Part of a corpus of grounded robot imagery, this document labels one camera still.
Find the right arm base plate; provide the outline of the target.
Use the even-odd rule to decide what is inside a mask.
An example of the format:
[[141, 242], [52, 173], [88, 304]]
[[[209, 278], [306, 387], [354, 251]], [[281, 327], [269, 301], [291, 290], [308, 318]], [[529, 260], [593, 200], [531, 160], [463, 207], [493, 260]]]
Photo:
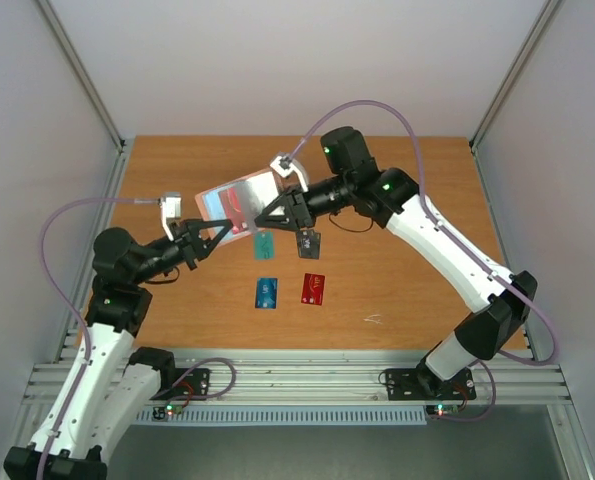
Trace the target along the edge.
[[460, 370], [450, 380], [422, 377], [416, 368], [389, 368], [378, 375], [389, 401], [475, 400], [477, 393], [472, 371]]

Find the red VIP card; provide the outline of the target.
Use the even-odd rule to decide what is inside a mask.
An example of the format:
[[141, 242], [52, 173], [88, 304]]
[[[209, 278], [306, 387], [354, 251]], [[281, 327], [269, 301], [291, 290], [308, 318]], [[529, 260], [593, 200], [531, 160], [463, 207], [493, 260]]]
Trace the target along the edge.
[[321, 306], [323, 304], [325, 276], [321, 274], [305, 273], [303, 279], [301, 303]]

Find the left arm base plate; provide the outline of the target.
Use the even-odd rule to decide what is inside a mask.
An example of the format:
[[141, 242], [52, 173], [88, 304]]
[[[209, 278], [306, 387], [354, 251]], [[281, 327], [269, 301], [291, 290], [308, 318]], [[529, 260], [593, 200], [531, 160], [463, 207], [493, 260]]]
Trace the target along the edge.
[[156, 394], [153, 400], [169, 401], [199, 398], [203, 400], [209, 393], [211, 371], [208, 368], [196, 368], [170, 390]]

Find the black VIP card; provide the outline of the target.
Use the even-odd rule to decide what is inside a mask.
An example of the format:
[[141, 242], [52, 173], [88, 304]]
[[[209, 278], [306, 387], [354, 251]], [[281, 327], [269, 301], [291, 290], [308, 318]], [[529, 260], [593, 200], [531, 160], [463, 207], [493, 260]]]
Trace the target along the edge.
[[302, 230], [295, 233], [298, 256], [300, 258], [313, 257], [313, 233], [310, 230]]
[[321, 233], [313, 230], [303, 230], [296, 234], [298, 255], [302, 259], [318, 260], [321, 251]]

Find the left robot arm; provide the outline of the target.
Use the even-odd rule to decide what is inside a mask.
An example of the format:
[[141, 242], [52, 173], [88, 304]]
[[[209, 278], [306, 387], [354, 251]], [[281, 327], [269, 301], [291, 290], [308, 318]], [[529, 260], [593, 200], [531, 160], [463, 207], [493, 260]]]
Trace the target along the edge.
[[196, 268], [232, 226], [228, 219], [173, 222], [166, 236], [146, 245], [120, 227], [96, 237], [79, 351], [29, 444], [7, 453], [3, 468], [9, 478], [106, 478], [136, 414], [148, 400], [172, 395], [182, 379], [172, 352], [133, 347], [152, 300], [144, 285], [180, 264]]

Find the teal VIP card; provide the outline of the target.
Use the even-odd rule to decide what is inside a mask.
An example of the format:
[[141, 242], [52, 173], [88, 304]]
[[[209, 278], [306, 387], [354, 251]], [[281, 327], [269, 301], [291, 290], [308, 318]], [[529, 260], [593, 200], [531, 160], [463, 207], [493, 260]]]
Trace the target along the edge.
[[274, 236], [271, 231], [254, 234], [254, 257], [256, 260], [271, 260], [275, 257]]

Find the blue card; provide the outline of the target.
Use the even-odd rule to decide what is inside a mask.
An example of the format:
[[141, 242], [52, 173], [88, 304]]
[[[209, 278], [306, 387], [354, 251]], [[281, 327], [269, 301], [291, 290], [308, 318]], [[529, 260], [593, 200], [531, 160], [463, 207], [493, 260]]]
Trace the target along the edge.
[[275, 309], [277, 307], [277, 289], [277, 278], [258, 278], [256, 283], [255, 307], [257, 309]]

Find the pink leather card holder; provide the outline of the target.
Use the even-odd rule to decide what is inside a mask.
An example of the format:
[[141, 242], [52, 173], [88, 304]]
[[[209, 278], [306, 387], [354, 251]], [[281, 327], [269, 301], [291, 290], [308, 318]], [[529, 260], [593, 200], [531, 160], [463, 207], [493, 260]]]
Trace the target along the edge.
[[260, 231], [255, 218], [279, 194], [279, 183], [270, 169], [264, 169], [213, 187], [195, 196], [202, 218], [206, 221], [228, 219], [232, 228], [219, 246]]

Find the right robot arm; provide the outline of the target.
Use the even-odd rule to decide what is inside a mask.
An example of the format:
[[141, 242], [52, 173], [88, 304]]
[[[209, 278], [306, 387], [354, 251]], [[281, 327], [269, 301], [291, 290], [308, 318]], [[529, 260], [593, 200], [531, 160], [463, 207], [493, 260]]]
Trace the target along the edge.
[[425, 399], [437, 398], [473, 362], [492, 359], [519, 330], [537, 280], [527, 271], [514, 274], [481, 252], [434, 210], [418, 182], [403, 170], [380, 169], [360, 131], [334, 129], [320, 145], [331, 177], [310, 184], [298, 161], [277, 155], [271, 170], [283, 178], [296, 175], [299, 182], [264, 207], [255, 224], [296, 232], [314, 226], [320, 216], [352, 207], [428, 261], [470, 310], [414, 369], [413, 387]]

